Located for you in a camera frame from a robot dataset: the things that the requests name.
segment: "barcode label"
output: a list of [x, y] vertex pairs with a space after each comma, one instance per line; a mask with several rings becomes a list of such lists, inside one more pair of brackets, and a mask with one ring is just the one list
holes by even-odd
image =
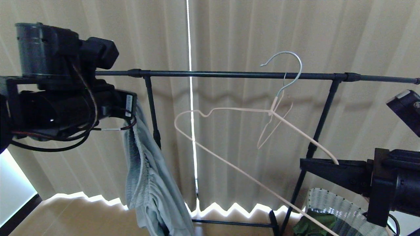
[[[132, 106], [133, 106], [133, 96], [132, 95], [127, 95], [126, 110], [131, 111]], [[129, 112], [126, 112], [126, 116], [131, 117], [131, 114]]]

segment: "green cloth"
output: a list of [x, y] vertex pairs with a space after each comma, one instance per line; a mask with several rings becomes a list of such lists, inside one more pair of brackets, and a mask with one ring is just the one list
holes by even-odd
[[[332, 229], [336, 224], [337, 218], [334, 215], [328, 213], [318, 213], [309, 210], [308, 215], [318, 220], [321, 224], [327, 228]], [[302, 216], [299, 222], [293, 227], [295, 236], [327, 236], [330, 235], [326, 230], [319, 227], [317, 224], [312, 222], [306, 216]]]

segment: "brown floor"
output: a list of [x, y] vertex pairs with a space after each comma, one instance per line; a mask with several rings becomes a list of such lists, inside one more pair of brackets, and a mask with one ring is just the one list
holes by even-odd
[[[218, 212], [210, 212], [206, 219], [235, 220], [241, 222], [268, 223], [265, 212], [256, 211], [253, 219], [247, 219], [233, 211], [229, 219]], [[270, 236], [272, 230], [245, 226], [195, 224], [196, 235], [252, 235]], [[91, 202], [85, 197], [53, 198], [43, 201], [10, 236], [147, 236], [148, 231], [137, 227], [135, 212], [121, 204], [109, 206], [105, 201]]]

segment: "clothing rack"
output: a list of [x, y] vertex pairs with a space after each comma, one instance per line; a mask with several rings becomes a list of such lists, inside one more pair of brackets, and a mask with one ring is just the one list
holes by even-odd
[[[128, 71], [96, 71], [97, 76], [131, 76], [135, 78], [143, 78], [146, 82], [147, 95], [149, 98], [150, 112], [152, 116], [153, 124], [153, 138], [161, 147], [160, 144], [160, 133], [158, 124], [156, 121], [155, 104], [153, 101], [152, 81], [151, 77], [218, 77], [218, 78], [255, 78], [255, 79], [283, 79], [285, 73], [272, 73], [272, 72], [228, 72], [228, 71], [149, 71], [141, 69], [131, 69]], [[294, 79], [297, 73], [287, 73], [286, 79]], [[331, 104], [334, 96], [341, 82], [355, 82], [355, 81], [382, 81], [382, 82], [396, 82], [396, 83], [407, 83], [407, 84], [420, 84], [420, 78], [403, 78], [403, 77], [389, 77], [389, 76], [369, 76], [360, 75], [357, 73], [302, 73], [299, 80], [331, 80], [330, 91], [328, 93], [327, 100], [321, 117], [318, 122], [313, 139], [318, 141], [321, 131], [324, 127], [328, 112], [330, 111]], [[306, 158], [313, 158], [317, 147], [313, 143], [309, 143]], [[301, 170], [297, 183], [295, 185], [290, 202], [295, 204], [299, 191], [302, 187], [303, 180], [305, 179], [306, 171]], [[276, 216], [273, 211], [270, 211], [268, 216], [270, 224], [261, 223], [242, 223], [242, 222], [230, 222], [230, 221], [218, 221], [218, 220], [197, 220], [193, 219], [193, 222], [197, 223], [214, 223], [214, 224], [225, 224], [225, 225], [237, 225], [237, 226], [251, 226], [251, 227], [264, 227], [272, 228], [274, 236], [282, 236], [287, 223], [290, 218], [292, 208], [289, 207], [287, 210], [286, 217], [279, 229], [277, 224]]]

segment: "curtain fold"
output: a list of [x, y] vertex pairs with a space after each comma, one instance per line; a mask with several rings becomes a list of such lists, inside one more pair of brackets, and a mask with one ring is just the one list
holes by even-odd
[[[382, 1], [190, 1], [193, 70], [297, 72], [296, 52], [306, 73], [342, 73], [418, 77], [420, 34], [418, 2]], [[268, 109], [281, 79], [194, 78], [194, 108]], [[299, 80], [285, 91], [278, 113], [312, 136], [331, 82]], [[386, 101], [418, 86], [379, 82], [343, 82], [327, 118], [320, 143], [339, 159], [373, 158], [374, 148], [420, 149], [420, 141]], [[217, 111], [194, 117], [196, 140], [291, 198], [309, 141], [280, 125], [260, 149], [258, 137], [268, 122], [264, 114]], [[318, 150], [316, 158], [328, 158]], [[257, 203], [278, 209], [274, 196], [197, 147], [200, 208], [213, 202], [228, 209], [237, 202], [247, 211]], [[366, 206], [362, 198], [307, 174], [298, 198], [322, 187]]]
[[[19, 75], [20, 62], [14, 24], [42, 22], [71, 29], [80, 39], [100, 37], [113, 40], [119, 57], [113, 70], [188, 70], [186, 3], [184, 1], [99, 1], [33, 0], [1, 1], [1, 75]], [[136, 92], [152, 129], [147, 92], [142, 78], [104, 76], [117, 89]], [[174, 116], [189, 109], [188, 78], [152, 78], [162, 152], [186, 202], [195, 208], [192, 145], [176, 133]], [[101, 127], [121, 127], [107, 118]], [[191, 122], [180, 124], [191, 130]], [[29, 145], [58, 147], [55, 142]], [[55, 193], [84, 191], [87, 196], [102, 194], [125, 203], [126, 159], [119, 132], [92, 132], [85, 144], [60, 153], [21, 150], [10, 152], [43, 199]]]

